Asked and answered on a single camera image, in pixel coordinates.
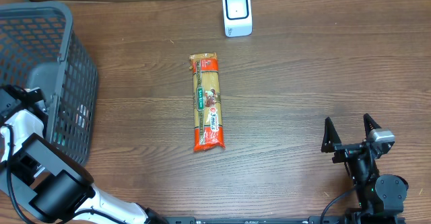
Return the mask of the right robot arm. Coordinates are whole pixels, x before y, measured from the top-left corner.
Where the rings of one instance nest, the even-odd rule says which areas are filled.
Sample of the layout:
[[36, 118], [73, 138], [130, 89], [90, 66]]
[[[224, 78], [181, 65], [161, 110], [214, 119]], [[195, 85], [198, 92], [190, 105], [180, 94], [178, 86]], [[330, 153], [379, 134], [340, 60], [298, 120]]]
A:
[[[325, 119], [321, 151], [333, 153], [333, 163], [343, 163], [353, 182], [352, 189], [334, 198], [323, 210], [319, 223], [405, 223], [397, 215], [404, 210], [408, 182], [396, 175], [381, 175], [375, 160], [387, 154], [395, 144], [395, 135], [382, 128], [369, 115], [363, 115], [366, 137], [360, 143], [344, 145], [330, 118]], [[355, 192], [358, 208], [348, 208], [341, 217], [327, 217], [339, 200]]]

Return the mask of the orange spaghetti packet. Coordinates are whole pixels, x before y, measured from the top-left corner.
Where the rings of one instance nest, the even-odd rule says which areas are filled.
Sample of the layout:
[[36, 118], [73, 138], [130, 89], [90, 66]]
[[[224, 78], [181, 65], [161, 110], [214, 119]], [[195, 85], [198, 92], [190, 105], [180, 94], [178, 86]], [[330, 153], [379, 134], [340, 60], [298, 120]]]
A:
[[218, 56], [214, 52], [192, 54], [189, 60], [193, 72], [194, 151], [225, 147]]

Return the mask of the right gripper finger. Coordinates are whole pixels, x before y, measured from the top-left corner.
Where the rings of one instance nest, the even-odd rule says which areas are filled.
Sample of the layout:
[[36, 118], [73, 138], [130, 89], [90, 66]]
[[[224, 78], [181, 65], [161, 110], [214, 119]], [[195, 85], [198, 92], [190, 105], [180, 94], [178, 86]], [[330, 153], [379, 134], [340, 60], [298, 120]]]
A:
[[370, 139], [374, 133], [381, 132], [382, 128], [374, 121], [374, 119], [368, 113], [363, 115], [364, 120], [364, 130], [366, 138]]
[[332, 120], [329, 117], [325, 119], [325, 129], [323, 142], [321, 145], [322, 150], [336, 150], [341, 145], [341, 139], [337, 134], [337, 131], [333, 125]]

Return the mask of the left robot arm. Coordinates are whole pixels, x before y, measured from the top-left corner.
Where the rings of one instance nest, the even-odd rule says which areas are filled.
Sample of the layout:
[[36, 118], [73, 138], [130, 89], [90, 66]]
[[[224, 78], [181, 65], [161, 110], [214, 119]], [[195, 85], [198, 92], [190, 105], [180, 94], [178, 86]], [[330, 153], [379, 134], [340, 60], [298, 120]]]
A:
[[44, 223], [166, 223], [150, 208], [125, 202], [96, 187], [80, 164], [43, 137], [43, 95], [15, 85], [1, 87], [1, 191], [25, 223], [29, 212]]

